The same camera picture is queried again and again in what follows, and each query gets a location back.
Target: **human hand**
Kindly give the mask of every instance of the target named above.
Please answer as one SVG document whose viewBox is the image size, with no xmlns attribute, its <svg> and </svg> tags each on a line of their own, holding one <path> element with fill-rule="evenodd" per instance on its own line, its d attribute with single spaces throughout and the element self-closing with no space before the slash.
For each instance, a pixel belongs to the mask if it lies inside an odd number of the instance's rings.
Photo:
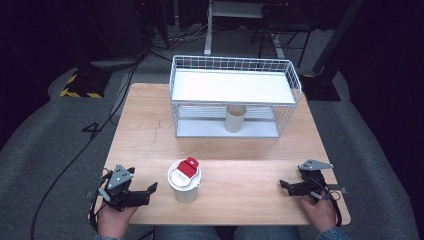
<svg viewBox="0 0 424 240">
<path fill-rule="evenodd" d="M 102 237 L 123 238 L 137 209 L 138 207 L 131 207 L 120 212 L 109 205 L 102 206 L 97 213 L 97 234 Z"/>
<path fill-rule="evenodd" d="M 336 226 L 336 211 L 329 199 L 321 199 L 315 205 L 312 205 L 307 197 L 301 196 L 299 202 L 309 221 L 318 232 L 322 233 Z"/>
</svg>

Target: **white cup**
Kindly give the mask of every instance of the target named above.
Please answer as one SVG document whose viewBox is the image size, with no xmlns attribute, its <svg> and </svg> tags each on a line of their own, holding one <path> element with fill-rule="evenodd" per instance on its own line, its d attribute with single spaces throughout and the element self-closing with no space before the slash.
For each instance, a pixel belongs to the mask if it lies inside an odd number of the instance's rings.
<svg viewBox="0 0 424 240">
<path fill-rule="evenodd" d="M 227 106 L 227 115 L 225 117 L 224 127 L 231 133 L 240 131 L 243 126 L 246 107 L 242 105 Z"/>
<path fill-rule="evenodd" d="M 174 162 L 171 167 L 168 170 L 168 183 L 171 186 L 171 188 L 174 190 L 175 196 L 177 198 L 178 201 L 180 202 L 192 202 L 194 201 L 194 199 L 196 199 L 197 197 L 197 189 L 200 187 L 200 180 L 202 179 L 202 172 L 200 170 L 200 167 L 198 168 L 198 173 L 193 176 L 193 178 L 191 179 L 191 182 L 184 187 L 180 187 L 177 186 L 173 181 L 172 181 L 172 172 L 178 168 L 178 165 L 180 164 L 180 162 L 182 162 L 184 160 L 179 160 Z"/>
</svg>

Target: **gray carpet floor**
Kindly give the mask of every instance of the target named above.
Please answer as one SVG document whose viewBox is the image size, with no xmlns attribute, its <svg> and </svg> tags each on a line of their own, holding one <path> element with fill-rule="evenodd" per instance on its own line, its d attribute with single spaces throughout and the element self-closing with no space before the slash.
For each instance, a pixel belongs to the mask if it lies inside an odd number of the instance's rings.
<svg viewBox="0 0 424 240">
<path fill-rule="evenodd" d="M 257 56 L 259 38 L 250 43 L 253 31 L 239 29 L 214 34 L 213 56 Z M 315 31 L 298 74 L 311 69 L 331 31 Z M 174 50 L 156 51 L 174 55 L 203 55 L 204 38 L 184 43 Z M 275 58 L 272 49 L 264 57 Z M 285 51 L 297 62 L 298 51 Z M 149 54 L 135 71 L 132 83 L 167 83 L 171 63 Z M 34 213 L 43 195 L 59 173 L 90 140 L 84 127 L 103 124 L 122 96 L 129 69 L 115 71 L 103 99 L 60 97 L 75 69 L 63 73 L 49 88 L 50 102 L 34 112 L 13 134 L 0 153 L 0 239 L 28 239 Z M 341 102 L 308 102 L 334 172 L 349 193 L 345 200 L 352 216 L 343 226 L 351 239 L 419 239 L 414 216 L 402 185 L 388 164 L 378 142 L 349 101 L 341 74 L 334 79 Z M 120 110 L 113 116 L 119 122 Z M 103 131 L 66 170 L 47 196 L 35 224 L 35 239 L 91 239 L 88 224 L 90 199 L 103 171 L 116 126 Z M 127 237 L 138 239 L 152 226 L 131 225 Z M 314 239 L 311 226 L 300 227 L 303 239 Z"/>
</svg>

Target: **black chair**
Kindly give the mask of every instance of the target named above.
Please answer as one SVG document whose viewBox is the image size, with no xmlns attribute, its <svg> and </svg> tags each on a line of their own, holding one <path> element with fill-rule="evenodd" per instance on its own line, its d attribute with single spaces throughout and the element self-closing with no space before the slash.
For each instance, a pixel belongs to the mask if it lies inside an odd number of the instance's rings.
<svg viewBox="0 0 424 240">
<path fill-rule="evenodd" d="M 256 29 L 251 42 L 253 42 L 257 32 L 262 28 L 261 45 L 259 56 L 261 58 L 264 48 L 264 39 L 267 34 L 291 34 L 292 37 L 284 44 L 284 49 L 302 49 L 297 67 L 303 59 L 309 37 L 312 32 L 311 24 L 306 16 L 303 6 L 297 3 L 267 4 L 262 7 L 262 20 Z M 288 46 L 298 33 L 306 33 L 303 47 Z"/>
</svg>

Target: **table top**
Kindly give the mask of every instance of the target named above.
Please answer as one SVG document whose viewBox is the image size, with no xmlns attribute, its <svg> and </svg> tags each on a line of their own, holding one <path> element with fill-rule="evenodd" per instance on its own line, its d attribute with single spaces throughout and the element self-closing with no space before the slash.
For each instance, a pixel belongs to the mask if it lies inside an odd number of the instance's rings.
<svg viewBox="0 0 424 240">
<path fill-rule="evenodd" d="M 199 161 L 202 180 L 197 198 L 182 203 L 168 184 L 167 171 L 189 156 Z M 279 180 L 302 182 L 297 166 L 308 159 L 329 162 L 304 98 L 278 139 L 176 138 L 169 86 L 135 83 L 105 167 L 135 167 L 131 191 L 159 183 L 150 204 L 139 208 L 132 223 L 304 225 L 309 222 L 301 207 Z M 337 184 L 332 169 L 321 171 L 327 184 Z M 343 224 L 348 224 L 343 196 L 338 204 Z"/>
</svg>

